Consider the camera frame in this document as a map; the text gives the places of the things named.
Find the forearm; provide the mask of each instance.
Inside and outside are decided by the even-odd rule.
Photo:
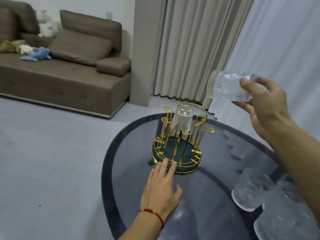
[[[140,212],[119,240],[155,240],[161,227],[161,221],[156,215]]]
[[[293,121],[275,122],[268,132],[268,143],[320,222],[320,143]]]

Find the drinking glass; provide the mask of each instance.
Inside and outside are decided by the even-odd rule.
[[[268,176],[246,168],[235,184],[231,196],[241,209],[251,212],[265,201],[266,194],[273,187],[274,183]]]
[[[174,132],[180,133],[181,129],[184,132],[189,132],[193,118],[193,111],[187,104],[182,104],[174,113],[172,119],[172,129]]]
[[[248,102],[251,95],[240,87],[239,80],[241,78],[255,82],[257,75],[214,70],[210,75],[207,86],[208,96],[212,99],[217,98]]]
[[[317,221],[293,183],[280,181],[265,199],[265,209],[254,222],[260,240],[320,239]]]

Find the round glass table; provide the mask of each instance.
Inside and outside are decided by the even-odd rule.
[[[161,134],[166,113],[140,118],[114,138],[102,166],[103,205],[114,239],[131,225],[151,168],[151,145]],[[253,223],[262,209],[245,212],[231,198],[242,171],[254,168],[274,182],[283,174],[272,150],[252,137],[218,121],[207,119],[200,143],[201,165],[189,175],[174,175],[183,194],[161,231],[160,240],[257,239]]]

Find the stuffed animal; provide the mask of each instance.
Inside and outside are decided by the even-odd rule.
[[[29,46],[29,45],[26,45],[26,44],[22,44],[20,45],[20,49],[21,49],[21,52],[20,54],[27,54],[27,55],[30,55],[31,52],[32,52],[32,49],[33,47]]]
[[[38,61],[38,60],[51,60],[51,56],[49,56],[50,50],[44,47],[33,48],[32,52],[28,56],[22,56],[20,59],[27,61]]]
[[[39,37],[54,38],[60,31],[60,28],[46,12],[47,11],[36,12],[40,27]]]
[[[5,40],[0,45],[0,53],[20,53],[20,45],[25,44],[25,40],[15,40],[15,41],[8,41]]]

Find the sofa seat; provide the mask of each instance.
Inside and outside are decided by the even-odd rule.
[[[28,62],[0,54],[0,92],[112,115],[130,91],[130,73],[100,74],[95,67],[62,60]]]

